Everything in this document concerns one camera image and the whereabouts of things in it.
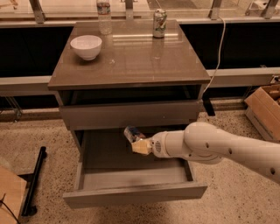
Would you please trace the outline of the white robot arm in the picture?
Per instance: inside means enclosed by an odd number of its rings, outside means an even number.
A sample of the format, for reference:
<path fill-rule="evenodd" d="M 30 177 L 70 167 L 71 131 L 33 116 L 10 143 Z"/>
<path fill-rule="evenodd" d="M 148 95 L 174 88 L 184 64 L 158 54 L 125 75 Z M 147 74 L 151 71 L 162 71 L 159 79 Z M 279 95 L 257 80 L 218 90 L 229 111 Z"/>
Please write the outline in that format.
<path fill-rule="evenodd" d="M 279 143 L 237 136 L 207 122 L 193 122 L 183 130 L 162 131 L 151 137 L 128 127 L 125 135 L 135 153 L 205 164 L 228 158 L 280 183 Z"/>

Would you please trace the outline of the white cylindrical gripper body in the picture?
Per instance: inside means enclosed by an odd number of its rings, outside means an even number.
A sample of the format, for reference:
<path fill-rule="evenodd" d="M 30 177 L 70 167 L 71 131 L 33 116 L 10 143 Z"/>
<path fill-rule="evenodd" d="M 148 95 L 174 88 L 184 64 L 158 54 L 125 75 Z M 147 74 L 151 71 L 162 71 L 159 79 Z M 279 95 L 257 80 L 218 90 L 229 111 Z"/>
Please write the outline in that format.
<path fill-rule="evenodd" d="M 187 155 L 183 130 L 159 132 L 150 143 L 152 153 L 158 158 L 185 158 Z"/>

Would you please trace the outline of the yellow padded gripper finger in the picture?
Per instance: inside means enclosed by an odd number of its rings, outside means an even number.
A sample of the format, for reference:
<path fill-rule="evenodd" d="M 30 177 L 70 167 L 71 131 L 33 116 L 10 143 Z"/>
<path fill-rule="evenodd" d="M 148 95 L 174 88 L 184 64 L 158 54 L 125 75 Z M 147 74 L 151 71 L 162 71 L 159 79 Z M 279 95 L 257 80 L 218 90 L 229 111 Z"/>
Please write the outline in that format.
<path fill-rule="evenodd" d="M 149 155 L 150 153 L 152 153 L 152 146 L 151 146 L 150 139 L 140 139 L 139 141 L 136 141 L 131 145 L 132 145 L 132 150 L 135 153 L 142 154 L 142 155 Z"/>

